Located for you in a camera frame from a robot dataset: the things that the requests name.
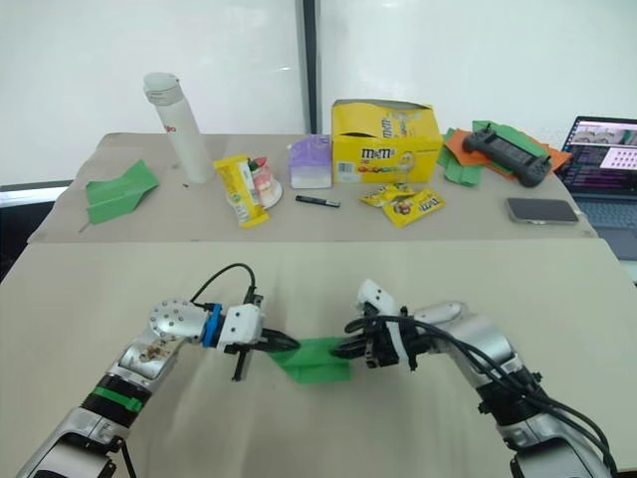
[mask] green band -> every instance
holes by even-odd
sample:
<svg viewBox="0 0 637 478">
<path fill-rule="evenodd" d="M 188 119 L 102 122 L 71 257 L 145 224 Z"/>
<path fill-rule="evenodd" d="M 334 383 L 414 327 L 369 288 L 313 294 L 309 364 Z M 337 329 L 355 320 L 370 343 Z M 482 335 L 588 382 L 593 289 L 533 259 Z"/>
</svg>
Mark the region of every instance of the green band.
<svg viewBox="0 0 637 478">
<path fill-rule="evenodd" d="M 92 391 L 92 394 L 103 396 L 104 398 L 107 398 L 110 401 L 119 403 L 120 405 L 123 405 L 123 407 L 128 411 L 134 411 L 136 413 L 140 413 L 141 409 L 143 408 L 143 403 L 138 398 L 124 396 L 120 393 L 117 393 L 116 391 L 112 391 L 107 388 L 102 388 L 101 386 L 96 386 L 96 389 Z"/>
</svg>

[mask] laptop keyboard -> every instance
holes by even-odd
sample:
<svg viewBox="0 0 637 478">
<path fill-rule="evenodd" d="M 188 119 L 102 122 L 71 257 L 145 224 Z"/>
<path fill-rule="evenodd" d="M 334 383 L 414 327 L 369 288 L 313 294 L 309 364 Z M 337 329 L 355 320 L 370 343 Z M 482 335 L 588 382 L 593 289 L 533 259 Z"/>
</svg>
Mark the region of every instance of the laptop keyboard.
<svg viewBox="0 0 637 478">
<path fill-rule="evenodd" d="M 577 201 L 594 227 L 637 229 L 637 203 Z"/>
</svg>

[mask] m&m's packet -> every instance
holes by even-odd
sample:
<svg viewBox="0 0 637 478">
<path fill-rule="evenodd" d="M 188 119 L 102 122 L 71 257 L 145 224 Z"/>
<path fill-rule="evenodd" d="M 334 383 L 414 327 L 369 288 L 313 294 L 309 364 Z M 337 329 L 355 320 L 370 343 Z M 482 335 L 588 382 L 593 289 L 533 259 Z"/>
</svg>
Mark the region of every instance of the m&m's packet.
<svg viewBox="0 0 637 478">
<path fill-rule="evenodd" d="M 382 210 L 394 226 L 404 227 L 443 207 L 445 200 L 442 196 L 427 188 L 412 196 L 389 202 L 382 206 Z"/>
<path fill-rule="evenodd" d="M 393 184 L 386 184 L 377 191 L 360 196 L 358 199 L 370 206 L 383 207 L 396 199 L 413 196 L 414 194 L 416 194 L 416 191 L 407 184 L 395 182 Z"/>
</svg>

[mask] yellow candy bag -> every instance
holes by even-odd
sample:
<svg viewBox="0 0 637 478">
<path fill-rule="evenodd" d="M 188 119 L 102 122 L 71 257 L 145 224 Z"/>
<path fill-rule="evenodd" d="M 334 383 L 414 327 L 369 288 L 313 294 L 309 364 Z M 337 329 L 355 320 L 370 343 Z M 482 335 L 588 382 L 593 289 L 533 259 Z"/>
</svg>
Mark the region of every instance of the yellow candy bag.
<svg viewBox="0 0 637 478">
<path fill-rule="evenodd" d="M 386 204 L 390 204 L 395 199 L 400 197 L 413 196 L 416 193 L 411 187 L 402 182 L 395 182 L 393 184 L 386 184 L 371 194 L 360 196 L 360 199 L 365 204 L 369 204 L 374 207 L 383 207 Z"/>
<path fill-rule="evenodd" d="M 445 200 L 433 189 L 423 189 L 419 193 L 385 204 L 382 210 L 396 227 L 411 224 L 427 214 L 445 206 Z"/>
<path fill-rule="evenodd" d="M 270 219 L 259 200 L 248 159 L 246 154 L 240 154 L 214 162 L 226 185 L 229 202 L 239 218 L 240 227 L 256 226 Z"/>
</svg>

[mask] small purple carton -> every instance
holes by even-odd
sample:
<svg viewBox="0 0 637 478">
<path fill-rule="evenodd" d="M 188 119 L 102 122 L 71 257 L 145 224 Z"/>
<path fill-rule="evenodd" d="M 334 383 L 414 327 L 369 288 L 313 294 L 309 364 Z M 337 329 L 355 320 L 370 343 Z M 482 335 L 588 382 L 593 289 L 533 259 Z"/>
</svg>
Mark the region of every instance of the small purple carton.
<svg viewBox="0 0 637 478">
<path fill-rule="evenodd" d="M 290 184 L 294 189 L 331 187 L 331 144 L 326 134 L 310 134 L 290 148 Z"/>
</svg>

